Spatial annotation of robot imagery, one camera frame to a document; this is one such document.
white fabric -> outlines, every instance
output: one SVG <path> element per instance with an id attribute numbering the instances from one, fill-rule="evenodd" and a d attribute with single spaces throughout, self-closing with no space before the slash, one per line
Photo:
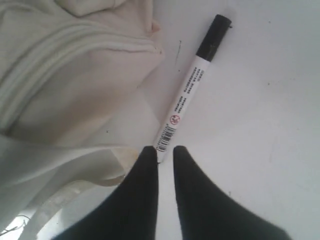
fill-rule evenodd
<path id="1" fill-rule="evenodd" d="M 0 17 L 2 231 L 69 182 L 119 183 L 137 151 L 86 139 L 163 53 L 152 0 L 0 0 Z"/>

